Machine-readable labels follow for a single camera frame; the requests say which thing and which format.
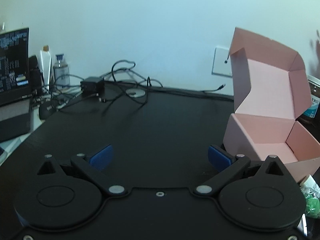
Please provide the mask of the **green items plastic bag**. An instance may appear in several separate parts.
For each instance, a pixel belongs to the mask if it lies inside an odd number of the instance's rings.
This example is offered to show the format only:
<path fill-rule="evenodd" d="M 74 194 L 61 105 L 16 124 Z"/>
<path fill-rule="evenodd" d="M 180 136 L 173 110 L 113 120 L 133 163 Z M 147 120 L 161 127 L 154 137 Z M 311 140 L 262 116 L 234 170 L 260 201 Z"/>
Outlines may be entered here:
<path fill-rule="evenodd" d="M 306 200 L 306 216 L 319 219 L 319 185 L 312 175 L 306 176 L 301 181 L 300 189 Z"/>

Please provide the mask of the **black power adapter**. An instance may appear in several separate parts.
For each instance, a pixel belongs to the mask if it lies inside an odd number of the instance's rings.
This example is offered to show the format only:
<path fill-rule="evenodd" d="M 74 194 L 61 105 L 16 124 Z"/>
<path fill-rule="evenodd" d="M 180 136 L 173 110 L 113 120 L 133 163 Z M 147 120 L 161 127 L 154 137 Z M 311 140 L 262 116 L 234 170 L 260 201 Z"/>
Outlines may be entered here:
<path fill-rule="evenodd" d="M 88 77 L 80 82 L 84 95 L 100 94 L 104 91 L 105 80 L 103 77 Z"/>

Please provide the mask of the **pink cardboard box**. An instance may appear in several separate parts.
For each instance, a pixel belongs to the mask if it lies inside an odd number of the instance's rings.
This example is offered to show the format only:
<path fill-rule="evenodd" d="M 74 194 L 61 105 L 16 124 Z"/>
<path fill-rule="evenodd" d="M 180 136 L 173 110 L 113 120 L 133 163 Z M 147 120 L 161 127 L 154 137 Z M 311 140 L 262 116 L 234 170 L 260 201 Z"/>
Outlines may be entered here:
<path fill-rule="evenodd" d="M 234 112 L 223 138 L 231 155 L 276 155 L 295 181 L 319 168 L 319 142 L 298 121 L 311 106 L 300 54 L 268 37 L 236 28 L 229 49 Z"/>

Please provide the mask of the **clear small bottle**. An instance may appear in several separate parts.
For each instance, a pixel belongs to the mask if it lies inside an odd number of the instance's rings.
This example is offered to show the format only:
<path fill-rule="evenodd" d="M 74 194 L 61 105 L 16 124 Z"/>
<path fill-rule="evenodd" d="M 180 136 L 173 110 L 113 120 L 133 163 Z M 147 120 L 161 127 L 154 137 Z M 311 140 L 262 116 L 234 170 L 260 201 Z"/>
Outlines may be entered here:
<path fill-rule="evenodd" d="M 69 66 L 64 54 L 56 54 L 56 62 L 53 65 L 55 87 L 64 89 L 70 86 Z"/>

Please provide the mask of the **brown supplement bottle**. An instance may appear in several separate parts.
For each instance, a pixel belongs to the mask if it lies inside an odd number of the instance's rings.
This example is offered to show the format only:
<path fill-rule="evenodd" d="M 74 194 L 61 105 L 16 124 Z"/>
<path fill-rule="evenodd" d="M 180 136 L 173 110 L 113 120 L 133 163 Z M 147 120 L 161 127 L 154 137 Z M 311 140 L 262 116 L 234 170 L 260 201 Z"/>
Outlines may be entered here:
<path fill-rule="evenodd" d="M 300 116 L 305 122 L 319 121 L 319 79 L 308 75 L 312 105 Z"/>

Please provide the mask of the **black laptop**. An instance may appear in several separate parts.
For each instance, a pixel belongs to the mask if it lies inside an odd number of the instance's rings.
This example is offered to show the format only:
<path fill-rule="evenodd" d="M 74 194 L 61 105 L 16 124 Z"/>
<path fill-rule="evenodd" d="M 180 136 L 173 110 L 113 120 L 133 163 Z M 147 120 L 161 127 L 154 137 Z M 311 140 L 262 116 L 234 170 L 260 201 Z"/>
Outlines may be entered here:
<path fill-rule="evenodd" d="M 1 142 L 30 132 L 29 28 L 1 34 Z"/>

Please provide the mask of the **white wall socket strip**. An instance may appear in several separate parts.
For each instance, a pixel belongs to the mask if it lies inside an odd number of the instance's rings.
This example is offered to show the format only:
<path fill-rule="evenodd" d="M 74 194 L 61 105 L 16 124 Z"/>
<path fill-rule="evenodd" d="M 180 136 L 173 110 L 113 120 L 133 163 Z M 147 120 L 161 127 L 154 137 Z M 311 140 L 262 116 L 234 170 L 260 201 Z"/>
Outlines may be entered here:
<path fill-rule="evenodd" d="M 229 61 L 229 49 L 215 47 L 212 74 L 224 77 L 232 77 L 231 62 Z"/>

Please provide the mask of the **round desk grommet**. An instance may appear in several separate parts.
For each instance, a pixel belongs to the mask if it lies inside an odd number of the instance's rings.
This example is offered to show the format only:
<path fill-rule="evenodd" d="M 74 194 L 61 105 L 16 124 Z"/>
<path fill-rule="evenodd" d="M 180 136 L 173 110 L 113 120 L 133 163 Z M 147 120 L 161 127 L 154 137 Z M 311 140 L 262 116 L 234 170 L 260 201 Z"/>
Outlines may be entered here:
<path fill-rule="evenodd" d="M 131 98 L 142 98 L 146 95 L 146 92 L 139 88 L 129 88 L 125 93 Z"/>

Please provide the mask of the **black computer mouse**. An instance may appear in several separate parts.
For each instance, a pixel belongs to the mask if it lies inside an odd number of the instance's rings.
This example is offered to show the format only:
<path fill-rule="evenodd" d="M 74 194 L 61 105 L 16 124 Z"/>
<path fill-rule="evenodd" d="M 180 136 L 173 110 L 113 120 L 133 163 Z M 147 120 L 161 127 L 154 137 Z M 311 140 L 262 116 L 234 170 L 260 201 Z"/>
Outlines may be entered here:
<path fill-rule="evenodd" d="M 39 107 L 39 119 L 47 120 L 50 116 L 52 116 L 57 111 L 57 106 L 52 102 L 44 102 Z"/>

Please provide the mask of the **white squeeze tube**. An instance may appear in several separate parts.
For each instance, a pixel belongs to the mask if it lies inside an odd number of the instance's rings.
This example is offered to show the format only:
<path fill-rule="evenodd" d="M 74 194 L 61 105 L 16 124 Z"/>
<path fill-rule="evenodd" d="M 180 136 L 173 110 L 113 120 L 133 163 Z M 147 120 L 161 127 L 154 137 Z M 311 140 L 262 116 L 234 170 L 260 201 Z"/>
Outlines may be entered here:
<path fill-rule="evenodd" d="M 47 89 L 50 89 L 50 80 L 52 75 L 52 56 L 49 51 L 48 45 L 43 46 L 42 50 L 40 51 L 40 60 L 44 85 Z"/>

